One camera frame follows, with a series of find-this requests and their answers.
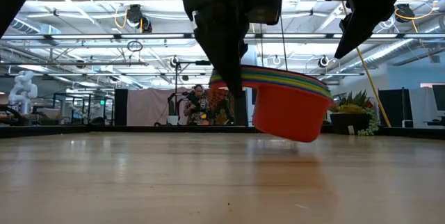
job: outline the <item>ceiling light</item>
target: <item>ceiling light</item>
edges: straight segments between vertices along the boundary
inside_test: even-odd
[[[375,33],[371,35],[371,38],[395,38],[397,37],[396,33]]]
[[[323,56],[318,60],[318,66],[321,68],[325,68],[329,65],[329,58],[327,56]]]
[[[71,77],[71,76],[82,76],[83,74],[48,74],[48,76],[56,77]]]
[[[69,79],[63,78],[63,77],[54,77],[55,79],[59,80],[59,81],[64,81],[64,82],[72,82]]]
[[[87,87],[98,87],[98,86],[100,86],[100,85],[95,84],[93,82],[86,82],[86,81],[79,82],[79,85],[87,86]]]
[[[108,74],[108,73],[101,73],[101,74],[86,74],[86,76],[92,76],[92,77],[94,77],[94,76],[110,76],[110,75],[113,75],[113,74]]]
[[[119,76],[119,80],[130,85],[133,84],[133,81],[129,77],[126,77],[124,75]]]
[[[117,28],[112,28],[111,30],[113,30],[113,31],[116,31],[116,32],[118,32],[118,33],[122,34],[122,31],[121,31],[121,30],[119,30],[119,29],[117,29]]]
[[[364,75],[364,73],[339,73],[339,74],[330,74],[330,76],[360,76]]]
[[[124,39],[147,39],[147,38],[184,38],[184,34],[158,34],[158,33],[148,33],[148,34],[125,34],[121,35],[121,38]]]
[[[114,91],[114,88],[76,88],[75,91]]]
[[[5,35],[2,40],[44,40],[43,35]]]
[[[278,56],[275,56],[275,58],[273,59],[273,64],[278,65],[281,63],[281,59],[278,58]]]
[[[40,67],[37,65],[19,65],[19,67],[24,68],[24,69],[28,69],[28,70],[33,70],[36,72],[48,72],[48,69],[45,67]]]
[[[282,38],[281,33],[266,33],[263,35],[264,38]],[[284,38],[324,38],[325,33],[285,33]]]
[[[432,29],[428,29],[427,31],[425,31],[425,33],[431,33],[431,32],[433,32],[434,30],[437,30],[437,29],[440,29],[440,26],[435,26]]]
[[[55,40],[113,39],[114,35],[52,35]]]
[[[445,38],[445,33],[407,33],[404,38]]]

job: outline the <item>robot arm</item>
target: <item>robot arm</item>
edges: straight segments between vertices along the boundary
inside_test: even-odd
[[[394,12],[396,0],[347,1],[352,13],[340,23],[343,36],[335,54],[342,58],[368,39],[372,30]],[[195,38],[235,97],[241,95],[243,39],[249,23],[278,23],[282,0],[183,0],[188,18],[195,20]]]

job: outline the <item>colorful bowl stack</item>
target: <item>colorful bowl stack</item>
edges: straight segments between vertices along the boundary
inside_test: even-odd
[[[243,86],[257,89],[253,124],[258,130],[292,141],[312,142],[333,104],[327,85],[313,77],[251,65],[241,66]],[[214,70],[210,88],[225,87]]]

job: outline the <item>cable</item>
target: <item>cable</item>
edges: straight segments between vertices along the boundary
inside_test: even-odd
[[[261,34],[261,66],[264,67],[263,24],[259,25],[259,33]]]
[[[416,31],[416,33],[419,33],[419,30],[417,30],[417,26],[416,26],[416,22],[414,22],[414,20],[411,20],[412,22],[412,26],[414,27],[414,30]]]
[[[116,24],[116,26],[118,26],[121,29],[123,29],[127,25],[127,12],[128,12],[128,9],[125,10],[124,26],[121,26],[118,23],[118,8],[116,8],[116,12],[115,12],[115,16],[114,16],[114,23]]]
[[[160,120],[160,119],[162,118],[162,116],[164,115],[165,110],[167,109],[167,107],[168,107],[168,102],[167,102],[167,104],[165,105],[164,110],[162,110],[161,116],[159,116],[158,120],[155,121],[154,124],[159,123],[159,120]]]
[[[430,11],[429,13],[427,13],[426,15],[419,16],[419,17],[406,17],[406,16],[403,16],[403,15],[399,15],[399,14],[397,13],[397,11],[399,11],[398,8],[396,9],[396,11],[395,11],[394,13],[395,13],[398,17],[400,17],[400,18],[402,18],[402,19],[422,19],[422,18],[425,18],[425,17],[431,15],[431,13],[434,11],[434,7],[436,6],[436,3],[437,3],[437,2],[433,2],[433,3],[432,3],[432,8],[431,8],[431,11]]]
[[[344,10],[345,13],[347,14],[348,12],[347,12],[347,10],[346,10],[345,2],[342,1],[342,2],[341,2],[341,5],[343,5],[343,10]],[[368,67],[366,66],[366,63],[364,62],[363,54],[362,54],[362,52],[360,51],[360,48],[359,48],[359,47],[356,47],[355,49],[357,50],[357,53],[359,54],[360,60],[362,61],[363,68],[364,68],[364,70],[365,70],[365,72],[366,72],[366,75],[368,76],[369,82],[371,83],[371,87],[372,87],[372,89],[373,89],[374,96],[375,96],[375,98],[377,99],[377,103],[378,103],[378,106],[380,107],[380,110],[382,111],[383,118],[385,119],[385,122],[387,123],[387,126],[388,126],[388,127],[392,127],[392,126],[391,126],[391,123],[390,123],[389,120],[388,120],[387,113],[385,112],[385,109],[383,108],[382,102],[380,101],[380,98],[379,98],[379,96],[378,96],[377,90],[375,89],[374,81],[373,81],[371,75],[369,74]]]
[[[284,40],[284,29],[283,29],[283,18],[280,14],[280,22],[281,22],[281,36],[283,39],[283,50],[284,50],[284,64],[286,65],[286,71],[288,71],[287,69],[287,55],[286,55],[286,41]]]

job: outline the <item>wooden table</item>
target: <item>wooden table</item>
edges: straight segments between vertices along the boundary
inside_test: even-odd
[[[92,133],[0,140],[0,223],[445,220],[445,142]]]

